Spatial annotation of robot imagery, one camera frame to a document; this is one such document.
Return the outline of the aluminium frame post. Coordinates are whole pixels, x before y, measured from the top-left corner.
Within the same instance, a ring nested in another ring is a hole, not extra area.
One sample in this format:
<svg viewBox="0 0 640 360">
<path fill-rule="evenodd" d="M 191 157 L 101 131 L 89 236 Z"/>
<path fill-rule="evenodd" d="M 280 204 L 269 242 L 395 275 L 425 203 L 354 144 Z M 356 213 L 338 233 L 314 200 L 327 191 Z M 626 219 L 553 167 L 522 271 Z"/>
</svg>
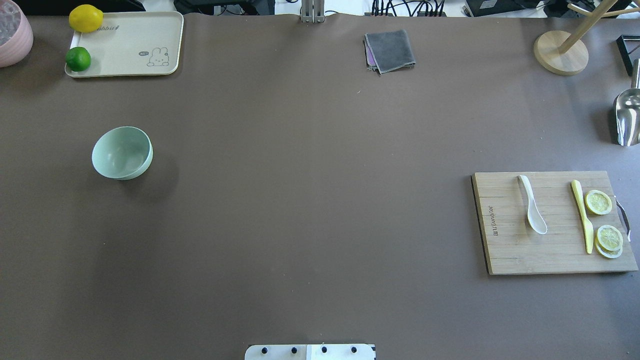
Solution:
<svg viewBox="0 0 640 360">
<path fill-rule="evenodd" d="M 302 23 L 324 23 L 325 1 L 324 0 L 301 0 L 301 22 Z"/>
</svg>

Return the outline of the bamboo cutting board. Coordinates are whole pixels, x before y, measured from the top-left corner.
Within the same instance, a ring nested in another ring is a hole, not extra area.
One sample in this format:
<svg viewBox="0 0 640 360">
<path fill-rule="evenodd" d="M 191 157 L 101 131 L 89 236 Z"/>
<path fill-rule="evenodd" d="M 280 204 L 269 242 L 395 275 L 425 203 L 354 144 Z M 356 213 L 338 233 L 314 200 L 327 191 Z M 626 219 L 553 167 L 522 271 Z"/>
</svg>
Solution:
<svg viewBox="0 0 640 360">
<path fill-rule="evenodd" d="M 535 232 L 527 219 L 528 198 L 519 172 L 476 172 L 471 176 L 482 243 L 491 275 L 630 272 L 638 265 L 628 239 L 622 254 L 608 259 L 586 252 L 585 235 L 571 182 L 584 193 L 602 191 L 615 200 L 606 171 L 527 172 L 547 233 Z"/>
</svg>

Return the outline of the white ceramic spoon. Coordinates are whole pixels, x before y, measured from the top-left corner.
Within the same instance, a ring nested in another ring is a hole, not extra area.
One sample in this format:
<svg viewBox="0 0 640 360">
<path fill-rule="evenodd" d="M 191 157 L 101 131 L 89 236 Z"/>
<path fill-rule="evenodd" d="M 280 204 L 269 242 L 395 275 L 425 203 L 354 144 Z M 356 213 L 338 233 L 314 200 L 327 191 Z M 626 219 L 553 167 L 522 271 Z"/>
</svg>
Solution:
<svg viewBox="0 0 640 360">
<path fill-rule="evenodd" d="M 547 223 L 537 207 L 537 201 L 531 185 L 530 179 L 524 174 L 518 175 L 526 194 L 526 219 L 530 227 L 540 235 L 546 235 L 548 231 Z"/>
</svg>

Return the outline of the yellow plastic knife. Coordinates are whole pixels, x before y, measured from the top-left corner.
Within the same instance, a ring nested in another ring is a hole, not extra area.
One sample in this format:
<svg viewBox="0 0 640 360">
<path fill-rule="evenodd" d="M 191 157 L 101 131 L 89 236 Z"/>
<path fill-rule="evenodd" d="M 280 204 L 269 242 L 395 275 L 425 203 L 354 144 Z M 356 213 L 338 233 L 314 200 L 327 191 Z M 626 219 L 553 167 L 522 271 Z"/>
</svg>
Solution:
<svg viewBox="0 0 640 360">
<path fill-rule="evenodd" d="M 574 200 L 578 209 L 579 217 L 582 222 L 583 239 L 585 243 L 585 251 L 588 255 L 591 255 L 594 250 L 594 226 L 590 221 L 586 212 L 586 202 L 584 198 L 583 188 L 580 181 L 573 179 L 570 183 L 571 189 L 574 195 Z"/>
</svg>

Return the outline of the mint green bowl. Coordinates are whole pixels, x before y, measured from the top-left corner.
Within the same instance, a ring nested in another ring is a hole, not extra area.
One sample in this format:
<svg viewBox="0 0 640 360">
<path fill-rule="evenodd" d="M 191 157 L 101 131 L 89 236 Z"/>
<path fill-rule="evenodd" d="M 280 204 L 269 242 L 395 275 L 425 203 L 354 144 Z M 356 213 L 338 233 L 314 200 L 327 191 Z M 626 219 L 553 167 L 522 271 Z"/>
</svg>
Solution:
<svg viewBox="0 0 640 360">
<path fill-rule="evenodd" d="M 153 144 L 146 132 L 134 126 L 121 126 L 99 138 L 91 161 L 101 176 L 126 181 L 141 176 L 150 167 L 153 156 Z"/>
</svg>

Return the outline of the stacked lemon slice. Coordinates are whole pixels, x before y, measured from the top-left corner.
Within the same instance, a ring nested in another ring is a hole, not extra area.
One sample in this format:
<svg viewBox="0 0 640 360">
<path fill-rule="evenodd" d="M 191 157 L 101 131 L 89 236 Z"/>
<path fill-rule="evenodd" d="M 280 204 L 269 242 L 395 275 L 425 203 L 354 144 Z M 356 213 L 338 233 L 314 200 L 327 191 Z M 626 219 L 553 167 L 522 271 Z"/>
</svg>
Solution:
<svg viewBox="0 0 640 360">
<path fill-rule="evenodd" d="M 623 252 L 623 235 L 612 225 L 602 225 L 595 234 L 595 247 L 600 255 L 616 259 Z"/>
</svg>

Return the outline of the pink ribbed bowl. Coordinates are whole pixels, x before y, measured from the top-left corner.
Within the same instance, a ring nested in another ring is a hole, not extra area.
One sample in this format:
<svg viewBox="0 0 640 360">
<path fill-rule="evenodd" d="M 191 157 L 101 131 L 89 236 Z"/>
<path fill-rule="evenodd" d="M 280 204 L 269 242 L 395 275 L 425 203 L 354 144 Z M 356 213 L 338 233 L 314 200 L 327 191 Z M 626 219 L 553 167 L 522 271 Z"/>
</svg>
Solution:
<svg viewBox="0 0 640 360">
<path fill-rule="evenodd" d="M 13 0 L 0 2 L 0 67 L 19 63 L 32 49 L 34 34 L 23 10 Z"/>
</svg>

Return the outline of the green lime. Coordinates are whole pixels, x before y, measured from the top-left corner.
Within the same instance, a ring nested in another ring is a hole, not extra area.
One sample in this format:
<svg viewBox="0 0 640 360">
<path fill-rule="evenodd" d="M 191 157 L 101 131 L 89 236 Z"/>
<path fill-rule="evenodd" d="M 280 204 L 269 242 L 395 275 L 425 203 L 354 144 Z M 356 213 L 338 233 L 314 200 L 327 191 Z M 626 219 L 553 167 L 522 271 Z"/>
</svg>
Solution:
<svg viewBox="0 0 640 360">
<path fill-rule="evenodd" d="M 92 57 L 85 47 L 70 48 L 65 55 L 65 63 L 73 72 L 86 71 L 92 64 Z"/>
</svg>

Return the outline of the grey folded cloth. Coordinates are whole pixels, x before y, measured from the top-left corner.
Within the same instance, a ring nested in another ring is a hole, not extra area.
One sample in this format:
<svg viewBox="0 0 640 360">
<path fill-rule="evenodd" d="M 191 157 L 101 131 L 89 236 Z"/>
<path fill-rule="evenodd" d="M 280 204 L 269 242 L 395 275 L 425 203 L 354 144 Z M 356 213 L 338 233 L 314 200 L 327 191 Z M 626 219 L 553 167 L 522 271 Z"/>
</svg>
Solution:
<svg viewBox="0 0 640 360">
<path fill-rule="evenodd" d="M 363 45 L 366 67 L 380 75 L 416 65 L 409 34 L 404 29 L 366 33 Z"/>
</svg>

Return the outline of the steel scoop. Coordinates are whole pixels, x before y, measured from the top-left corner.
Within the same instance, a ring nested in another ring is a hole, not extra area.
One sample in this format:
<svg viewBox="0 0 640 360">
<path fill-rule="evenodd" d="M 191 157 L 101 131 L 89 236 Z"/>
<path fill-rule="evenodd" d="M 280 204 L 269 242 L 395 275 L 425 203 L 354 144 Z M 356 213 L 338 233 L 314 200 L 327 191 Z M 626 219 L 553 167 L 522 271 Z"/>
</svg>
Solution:
<svg viewBox="0 0 640 360">
<path fill-rule="evenodd" d="M 635 59 L 630 88 L 622 91 L 614 100 L 617 141 L 620 146 L 639 144 L 640 138 L 640 60 Z"/>
</svg>

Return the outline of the cream rabbit tray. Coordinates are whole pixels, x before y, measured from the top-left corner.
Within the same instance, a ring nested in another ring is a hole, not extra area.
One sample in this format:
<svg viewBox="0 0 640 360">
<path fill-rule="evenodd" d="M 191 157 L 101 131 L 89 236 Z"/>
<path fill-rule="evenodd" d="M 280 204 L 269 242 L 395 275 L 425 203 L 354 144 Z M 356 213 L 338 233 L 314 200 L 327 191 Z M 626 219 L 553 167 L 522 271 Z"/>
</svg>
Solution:
<svg viewBox="0 0 640 360">
<path fill-rule="evenodd" d="M 105 13 L 93 32 L 74 32 L 70 48 L 83 47 L 91 65 L 65 67 L 72 78 L 170 75 L 179 66 L 185 18 L 178 11 Z"/>
</svg>

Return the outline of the yellow lemon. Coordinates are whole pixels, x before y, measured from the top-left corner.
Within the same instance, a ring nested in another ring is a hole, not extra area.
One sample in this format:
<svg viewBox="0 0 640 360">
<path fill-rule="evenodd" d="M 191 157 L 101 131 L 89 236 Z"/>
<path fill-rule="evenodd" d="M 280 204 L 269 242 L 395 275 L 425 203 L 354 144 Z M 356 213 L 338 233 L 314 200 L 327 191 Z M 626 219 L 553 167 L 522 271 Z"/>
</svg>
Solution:
<svg viewBox="0 0 640 360">
<path fill-rule="evenodd" d="M 83 34 L 98 30 L 103 23 L 105 14 L 91 4 L 81 4 L 71 10 L 68 24 L 76 32 Z"/>
</svg>

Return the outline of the wooden mug tree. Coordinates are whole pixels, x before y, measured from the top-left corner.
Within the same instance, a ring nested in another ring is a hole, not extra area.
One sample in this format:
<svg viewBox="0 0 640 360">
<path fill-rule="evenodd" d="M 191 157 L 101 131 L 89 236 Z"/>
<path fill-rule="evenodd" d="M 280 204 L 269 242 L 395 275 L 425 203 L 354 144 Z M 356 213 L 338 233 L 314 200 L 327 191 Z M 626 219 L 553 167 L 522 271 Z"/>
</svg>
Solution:
<svg viewBox="0 0 640 360">
<path fill-rule="evenodd" d="M 585 70 L 589 53 L 581 38 L 602 18 L 610 18 L 623 14 L 640 11 L 638 0 L 633 0 L 634 8 L 611 10 L 615 0 L 602 0 L 594 10 L 586 10 L 580 6 L 569 4 L 574 10 L 584 16 L 583 22 L 573 32 L 564 30 L 549 30 L 535 39 L 533 51 L 535 59 L 547 71 L 561 76 L 573 76 Z"/>
</svg>

